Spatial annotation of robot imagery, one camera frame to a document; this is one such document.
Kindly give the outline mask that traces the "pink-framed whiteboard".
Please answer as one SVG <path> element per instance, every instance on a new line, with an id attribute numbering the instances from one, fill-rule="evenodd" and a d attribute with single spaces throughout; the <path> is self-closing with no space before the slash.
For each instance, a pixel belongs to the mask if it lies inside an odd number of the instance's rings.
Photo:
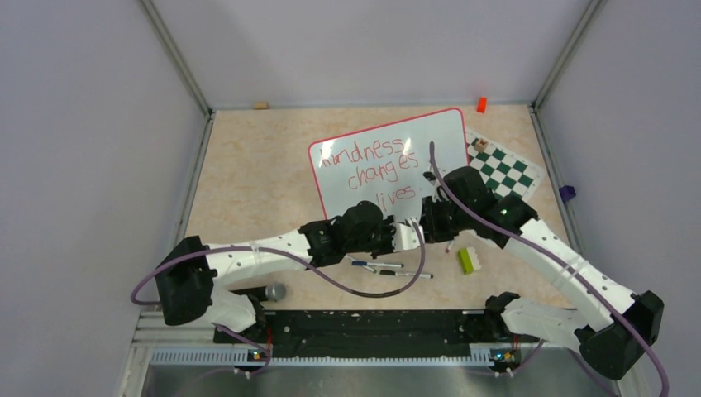
<path id="1" fill-rule="evenodd" d="M 434 192 L 424 176 L 430 161 L 442 175 L 469 163 L 464 116 L 447 108 L 315 141 L 308 158 L 327 218 L 361 201 L 400 221 L 417 218 Z"/>

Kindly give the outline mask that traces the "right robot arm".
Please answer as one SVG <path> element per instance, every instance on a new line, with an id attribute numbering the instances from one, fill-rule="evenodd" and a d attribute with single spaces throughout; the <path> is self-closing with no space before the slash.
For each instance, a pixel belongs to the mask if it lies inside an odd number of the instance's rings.
<path id="1" fill-rule="evenodd" d="M 571 303 L 571 309 L 538 304 L 516 293 L 487 300 L 486 333 L 496 341 L 513 334 L 546 339 L 580 356 L 610 380 L 621 380 L 652 350 L 664 304 L 651 291 L 637 294 L 606 276 L 563 242 L 521 197 L 498 198 L 479 171 L 464 166 L 440 176 L 426 171 L 435 193 L 422 200 L 428 242 L 474 232 L 525 261 Z"/>

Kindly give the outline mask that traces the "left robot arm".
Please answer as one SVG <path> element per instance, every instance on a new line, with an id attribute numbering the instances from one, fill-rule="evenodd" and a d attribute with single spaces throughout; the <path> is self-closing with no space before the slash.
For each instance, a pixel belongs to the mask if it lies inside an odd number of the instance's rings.
<path id="1" fill-rule="evenodd" d="M 349 254 L 377 257 L 409 251 L 418 247 L 420 230 L 384 216 L 374 203 L 361 201 L 340 216 L 270 238 L 205 244 L 199 236 L 185 237 L 151 278 L 165 325 L 203 320 L 254 342 L 265 331 L 263 299 L 254 292 L 231 292 L 231 285 L 286 270 L 315 272 L 339 264 Z"/>

